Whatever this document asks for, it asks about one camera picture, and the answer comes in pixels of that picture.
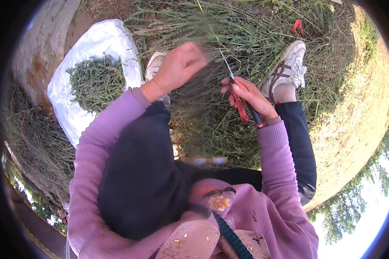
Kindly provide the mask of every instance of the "person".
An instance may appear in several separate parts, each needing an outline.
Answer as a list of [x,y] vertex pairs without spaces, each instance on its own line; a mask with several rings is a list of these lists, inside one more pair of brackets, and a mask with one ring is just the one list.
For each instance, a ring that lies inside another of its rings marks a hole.
[[[264,122],[256,130],[259,175],[174,160],[164,102],[207,61],[192,42],[155,53],[147,82],[129,88],[80,138],[68,219],[78,257],[316,258],[318,236],[300,203],[316,185],[304,112],[295,100],[295,88],[304,84],[304,52],[302,41],[290,44],[260,88],[236,77],[246,89],[233,90]],[[225,93],[229,79],[222,84]],[[235,106],[233,97],[228,101]]]

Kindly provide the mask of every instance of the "soil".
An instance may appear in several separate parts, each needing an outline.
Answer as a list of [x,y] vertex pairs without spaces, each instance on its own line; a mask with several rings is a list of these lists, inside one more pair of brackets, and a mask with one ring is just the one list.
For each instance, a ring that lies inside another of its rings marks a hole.
[[136,11],[132,3],[133,0],[88,0],[80,4],[66,34],[64,56],[93,24],[107,19],[123,21],[128,18]]

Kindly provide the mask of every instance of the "embroidered patch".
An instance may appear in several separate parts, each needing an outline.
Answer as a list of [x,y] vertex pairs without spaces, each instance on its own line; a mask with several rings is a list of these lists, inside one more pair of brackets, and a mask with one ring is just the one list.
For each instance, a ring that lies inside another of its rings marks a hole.
[[209,199],[209,209],[224,211],[231,205],[231,202],[228,198],[223,196],[210,197]]

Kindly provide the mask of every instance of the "white sneaker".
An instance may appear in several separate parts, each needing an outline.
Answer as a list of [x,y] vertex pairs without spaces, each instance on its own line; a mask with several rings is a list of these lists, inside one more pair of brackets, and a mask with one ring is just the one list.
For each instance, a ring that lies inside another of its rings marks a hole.
[[[170,51],[157,51],[155,52],[148,62],[147,68],[145,69],[145,80],[148,82],[157,74],[158,69],[161,66],[161,63],[163,62],[164,58]],[[170,100],[171,94],[168,93],[165,96],[160,97],[157,99],[157,101],[162,101],[164,103],[164,106],[168,109],[171,105]]]
[[280,60],[270,73],[270,78],[257,87],[265,97],[274,100],[274,88],[279,84],[293,83],[295,88],[305,87],[304,74],[307,67],[302,65],[305,43],[294,41],[283,51]]

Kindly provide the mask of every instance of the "sock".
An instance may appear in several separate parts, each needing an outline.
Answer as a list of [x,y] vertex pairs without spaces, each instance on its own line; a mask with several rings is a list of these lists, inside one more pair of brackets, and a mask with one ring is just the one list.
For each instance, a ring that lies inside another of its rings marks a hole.
[[271,93],[271,99],[275,104],[297,101],[295,85],[293,83],[277,85],[274,93]]

